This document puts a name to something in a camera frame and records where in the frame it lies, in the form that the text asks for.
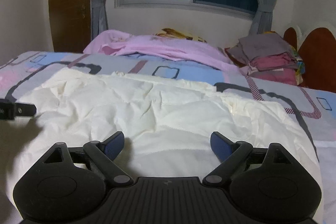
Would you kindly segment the white puffer jacket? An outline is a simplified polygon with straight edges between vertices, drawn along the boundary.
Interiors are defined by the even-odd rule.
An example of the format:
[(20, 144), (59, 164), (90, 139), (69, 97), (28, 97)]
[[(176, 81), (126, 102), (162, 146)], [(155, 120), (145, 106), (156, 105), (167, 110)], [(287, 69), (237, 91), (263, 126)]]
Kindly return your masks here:
[[(207, 83), (64, 68), (14, 103), (33, 117), (5, 122), (6, 194), (25, 223), (315, 223), (321, 172), (301, 126), (276, 102)], [(83, 145), (121, 131), (112, 185)], [(219, 132), (252, 152), (225, 185), (203, 185), (221, 162)]]

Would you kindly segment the stack of folded clothes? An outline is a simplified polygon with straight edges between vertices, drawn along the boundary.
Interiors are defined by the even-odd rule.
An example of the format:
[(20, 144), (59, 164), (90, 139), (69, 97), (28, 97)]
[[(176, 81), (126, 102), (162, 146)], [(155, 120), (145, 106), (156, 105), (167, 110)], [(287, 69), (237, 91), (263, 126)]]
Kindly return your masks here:
[(245, 75), (298, 86), (305, 64), (297, 50), (276, 32), (249, 35), (226, 48), (225, 53)]

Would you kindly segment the patterned grey bed sheet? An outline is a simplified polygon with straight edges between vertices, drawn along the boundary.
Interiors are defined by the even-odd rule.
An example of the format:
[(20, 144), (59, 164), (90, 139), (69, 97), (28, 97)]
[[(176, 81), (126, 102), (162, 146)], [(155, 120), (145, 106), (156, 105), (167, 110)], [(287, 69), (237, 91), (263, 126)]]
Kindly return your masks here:
[(277, 102), (314, 143), (321, 168), (325, 223), (335, 223), (335, 94), (241, 75), (224, 73), (193, 61), (169, 61), (160, 57), (80, 55), (26, 52), (1, 67), (1, 97), (18, 101), (25, 93), (71, 68), (93, 75), (114, 72), (191, 80), (210, 85), (222, 83), (227, 92), (241, 97)]

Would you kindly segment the pink blanket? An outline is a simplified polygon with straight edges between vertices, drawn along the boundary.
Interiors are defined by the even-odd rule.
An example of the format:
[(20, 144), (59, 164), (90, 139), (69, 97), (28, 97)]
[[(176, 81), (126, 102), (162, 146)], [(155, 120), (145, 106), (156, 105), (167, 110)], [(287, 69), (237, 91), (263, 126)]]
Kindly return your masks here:
[(243, 74), (243, 71), (217, 48), (194, 40), (131, 35), (117, 30), (107, 30), (96, 36), (83, 52), (109, 56), (140, 53), (171, 61), (194, 61), (226, 73)]

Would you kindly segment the brown wooden door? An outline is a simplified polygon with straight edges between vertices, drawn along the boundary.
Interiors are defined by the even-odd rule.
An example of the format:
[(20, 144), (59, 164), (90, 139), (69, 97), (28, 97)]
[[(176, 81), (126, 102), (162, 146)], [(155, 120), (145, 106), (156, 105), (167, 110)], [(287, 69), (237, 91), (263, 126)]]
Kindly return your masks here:
[(82, 53), (91, 41), (90, 0), (49, 0), (55, 52)]

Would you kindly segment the red and white headboard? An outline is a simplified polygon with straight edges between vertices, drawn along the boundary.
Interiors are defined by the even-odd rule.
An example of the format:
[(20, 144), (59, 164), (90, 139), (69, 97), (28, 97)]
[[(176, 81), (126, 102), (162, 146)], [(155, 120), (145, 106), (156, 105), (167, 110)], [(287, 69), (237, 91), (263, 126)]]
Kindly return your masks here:
[(289, 24), (284, 40), (297, 50), (305, 65), (301, 87), (335, 92), (335, 26), (319, 22), (301, 31)]

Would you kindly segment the yellow patterned pillow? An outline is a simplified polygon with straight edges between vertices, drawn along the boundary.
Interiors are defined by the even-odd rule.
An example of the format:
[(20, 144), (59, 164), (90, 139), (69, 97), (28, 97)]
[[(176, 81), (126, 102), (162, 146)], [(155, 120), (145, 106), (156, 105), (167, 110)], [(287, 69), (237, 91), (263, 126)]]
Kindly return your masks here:
[(207, 43), (207, 41), (199, 36), (195, 36), (192, 34), (183, 33), (177, 31), (172, 28), (163, 28), (159, 32), (155, 34), (156, 36), (160, 36), (163, 38), (171, 38), (171, 39), (182, 39), (182, 40), (193, 40), (201, 43)]

